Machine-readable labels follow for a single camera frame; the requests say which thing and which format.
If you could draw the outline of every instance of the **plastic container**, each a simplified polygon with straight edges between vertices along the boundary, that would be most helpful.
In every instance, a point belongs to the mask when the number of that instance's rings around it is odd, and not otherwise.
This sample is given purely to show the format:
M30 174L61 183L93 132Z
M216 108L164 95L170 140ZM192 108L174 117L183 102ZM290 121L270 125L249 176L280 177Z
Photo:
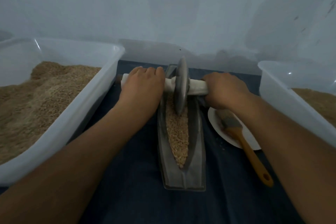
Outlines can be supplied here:
M336 70L317 64L261 61L260 95L277 110L336 147L336 128L292 88L336 95Z
M110 88L125 49L115 44L50 38L0 43L0 86L20 84L42 61L102 67L48 130L28 150L0 165L0 186L10 185L60 150Z

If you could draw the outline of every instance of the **yellow brush handle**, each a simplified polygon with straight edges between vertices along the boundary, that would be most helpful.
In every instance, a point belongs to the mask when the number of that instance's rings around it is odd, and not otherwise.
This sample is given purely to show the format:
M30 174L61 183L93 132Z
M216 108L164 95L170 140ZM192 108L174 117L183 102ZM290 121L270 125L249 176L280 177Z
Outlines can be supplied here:
M250 163L253 166L254 171L257 173L259 179L268 187L272 187L274 182L271 175L268 173L263 163L245 140L242 128L227 128L226 131L229 132L234 139L241 143L241 146L247 158L250 160Z

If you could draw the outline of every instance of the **hand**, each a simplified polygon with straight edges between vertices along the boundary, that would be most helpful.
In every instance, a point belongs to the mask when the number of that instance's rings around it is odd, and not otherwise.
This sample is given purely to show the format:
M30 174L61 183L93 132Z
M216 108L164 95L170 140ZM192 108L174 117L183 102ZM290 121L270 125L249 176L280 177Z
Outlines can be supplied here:
M162 67L133 69L120 93L119 105L128 108L134 115L143 116L147 121L156 111L165 85Z
M241 101L241 96L251 94L245 82L229 73L211 73L203 77L208 86L207 103L215 109L230 109Z

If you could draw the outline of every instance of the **blue tablecloth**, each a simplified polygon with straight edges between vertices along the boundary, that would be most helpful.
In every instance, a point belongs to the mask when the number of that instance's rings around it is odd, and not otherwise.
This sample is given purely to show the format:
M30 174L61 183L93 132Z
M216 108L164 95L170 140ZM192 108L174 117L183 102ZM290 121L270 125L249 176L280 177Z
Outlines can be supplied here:
M119 61L117 73L129 73L139 65L157 67ZM212 72L189 71L193 79ZM234 75L252 93L259 93L260 76ZM115 105L120 91L120 85L111 87L87 128ZM241 149L215 132L208 121L207 108L202 107L201 111L206 147L205 192L163 188L154 115L113 159L80 223L302 223L264 153L256 152L274 179L273 188L261 183Z

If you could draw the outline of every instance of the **pile of grain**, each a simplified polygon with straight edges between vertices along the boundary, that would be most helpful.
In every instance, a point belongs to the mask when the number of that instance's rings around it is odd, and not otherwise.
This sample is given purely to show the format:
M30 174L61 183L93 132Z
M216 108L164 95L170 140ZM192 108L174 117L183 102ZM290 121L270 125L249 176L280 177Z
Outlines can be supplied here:
M182 168L188 157L188 108L185 106L181 116L178 116L174 110L173 99L173 94L169 94L166 103L166 126L170 148L178 166Z
M293 88L292 90L336 127L336 96L311 89Z
M32 146L99 70L42 62L28 81L0 87L0 164Z

